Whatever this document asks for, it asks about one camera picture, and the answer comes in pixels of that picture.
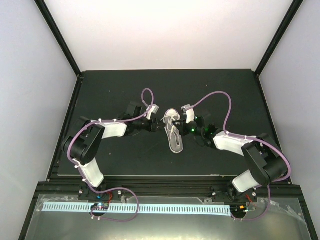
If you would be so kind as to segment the grey canvas sneaker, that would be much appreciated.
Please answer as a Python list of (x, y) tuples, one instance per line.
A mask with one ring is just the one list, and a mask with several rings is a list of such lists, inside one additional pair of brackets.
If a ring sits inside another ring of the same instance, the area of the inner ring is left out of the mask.
[(163, 123), (165, 124), (164, 130), (168, 138), (169, 148), (174, 154), (179, 154), (184, 149), (182, 136), (178, 128), (174, 125), (174, 122), (180, 119), (179, 112), (173, 108), (168, 109), (163, 117)]

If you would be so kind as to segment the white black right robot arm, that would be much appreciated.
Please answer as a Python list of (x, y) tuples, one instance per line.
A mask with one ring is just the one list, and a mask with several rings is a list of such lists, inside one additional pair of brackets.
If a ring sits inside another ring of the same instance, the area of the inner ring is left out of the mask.
[(244, 157), (248, 170), (235, 177), (226, 188), (231, 201), (238, 202), (248, 190), (279, 182), (291, 173), (289, 161), (267, 134), (240, 136), (224, 132), (214, 124), (205, 125), (204, 119), (197, 116), (193, 121), (179, 119), (172, 124), (182, 136), (193, 134), (206, 147)]

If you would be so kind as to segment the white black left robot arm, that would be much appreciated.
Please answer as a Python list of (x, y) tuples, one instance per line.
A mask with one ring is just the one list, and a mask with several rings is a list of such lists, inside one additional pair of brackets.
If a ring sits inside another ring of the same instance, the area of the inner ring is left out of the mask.
[(159, 107), (151, 104), (142, 113), (142, 106), (130, 103), (126, 112), (118, 119), (90, 120), (80, 117), (64, 138), (61, 148), (70, 162), (78, 169), (83, 181), (90, 186), (89, 193), (97, 200), (103, 199), (108, 192), (102, 184), (104, 175), (101, 172), (96, 156), (102, 140), (128, 137), (135, 131), (154, 133), (160, 127), (160, 120), (152, 118)]

